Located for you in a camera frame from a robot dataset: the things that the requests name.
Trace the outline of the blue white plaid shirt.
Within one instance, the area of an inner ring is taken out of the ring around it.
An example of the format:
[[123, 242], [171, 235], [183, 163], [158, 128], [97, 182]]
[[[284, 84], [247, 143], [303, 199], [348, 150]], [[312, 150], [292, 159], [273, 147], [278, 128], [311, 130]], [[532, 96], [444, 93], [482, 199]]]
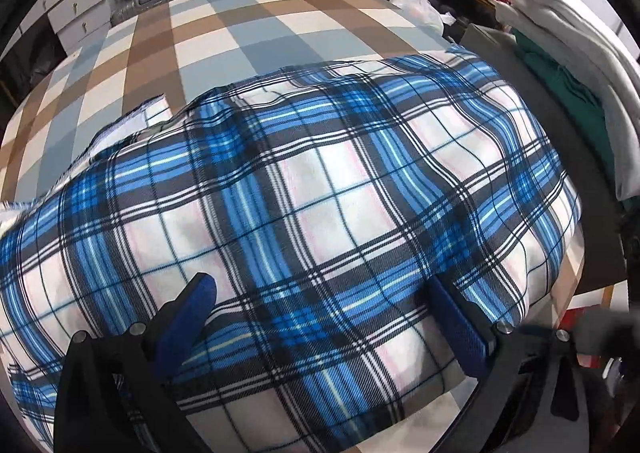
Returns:
[[216, 306], [169, 385], [190, 423], [216, 452], [339, 452], [461, 381], [428, 280], [518, 324], [582, 205], [518, 92], [451, 48], [214, 88], [2, 212], [1, 361], [43, 447], [73, 333], [204, 272]]

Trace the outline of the grey folded garment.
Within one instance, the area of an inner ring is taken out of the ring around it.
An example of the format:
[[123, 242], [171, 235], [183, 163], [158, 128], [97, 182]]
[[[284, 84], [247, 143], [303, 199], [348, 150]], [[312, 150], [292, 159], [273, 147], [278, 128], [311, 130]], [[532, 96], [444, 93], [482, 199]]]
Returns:
[[618, 233], [622, 207], [570, 117], [516, 55], [516, 41], [512, 36], [472, 24], [466, 28], [461, 44], [480, 56], [518, 91], [544, 128], [576, 187], [582, 201], [580, 222], [585, 239], [585, 266], [578, 293], [626, 280], [626, 263]]

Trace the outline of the green folded garment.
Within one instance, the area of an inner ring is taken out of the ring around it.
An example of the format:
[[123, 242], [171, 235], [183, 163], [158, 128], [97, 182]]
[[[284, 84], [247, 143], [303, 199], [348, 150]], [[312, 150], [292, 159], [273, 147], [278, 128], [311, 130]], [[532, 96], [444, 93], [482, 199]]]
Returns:
[[569, 29], [514, 31], [516, 52], [552, 92], [603, 165], [620, 202], [639, 200], [637, 66], [616, 44]]

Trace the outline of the checkered brown blue bedsheet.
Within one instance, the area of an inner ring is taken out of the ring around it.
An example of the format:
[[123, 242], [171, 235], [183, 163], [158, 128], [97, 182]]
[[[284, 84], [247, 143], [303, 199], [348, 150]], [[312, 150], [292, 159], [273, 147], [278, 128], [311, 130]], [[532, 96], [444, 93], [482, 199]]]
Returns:
[[172, 0], [70, 54], [25, 98], [1, 145], [1, 211], [49, 192], [88, 148], [171, 120], [214, 88], [451, 48], [463, 50], [385, 0]]

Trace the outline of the white plastic bag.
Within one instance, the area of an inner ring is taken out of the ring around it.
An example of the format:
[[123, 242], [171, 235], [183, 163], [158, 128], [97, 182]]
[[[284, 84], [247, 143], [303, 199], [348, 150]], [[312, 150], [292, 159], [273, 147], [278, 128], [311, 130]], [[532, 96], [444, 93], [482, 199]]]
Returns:
[[434, 29], [440, 36], [444, 33], [442, 17], [428, 0], [390, 0], [390, 3], [416, 22]]

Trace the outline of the white folded garment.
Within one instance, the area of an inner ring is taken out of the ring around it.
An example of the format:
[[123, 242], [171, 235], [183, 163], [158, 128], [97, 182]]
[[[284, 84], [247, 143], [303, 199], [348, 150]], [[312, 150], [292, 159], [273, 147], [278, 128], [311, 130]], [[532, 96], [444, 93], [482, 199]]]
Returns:
[[619, 200], [639, 194], [639, 64], [582, 0], [511, 0], [496, 4], [515, 28], [564, 66], [601, 101]]

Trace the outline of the white drawer cabinet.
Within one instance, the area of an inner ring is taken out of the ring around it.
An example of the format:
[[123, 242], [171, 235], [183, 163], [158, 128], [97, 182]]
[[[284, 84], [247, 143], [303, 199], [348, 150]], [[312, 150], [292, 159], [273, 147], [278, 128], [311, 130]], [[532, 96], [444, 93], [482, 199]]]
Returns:
[[45, 17], [67, 55], [112, 28], [116, 0], [37, 0], [21, 20], [17, 31], [25, 35]]

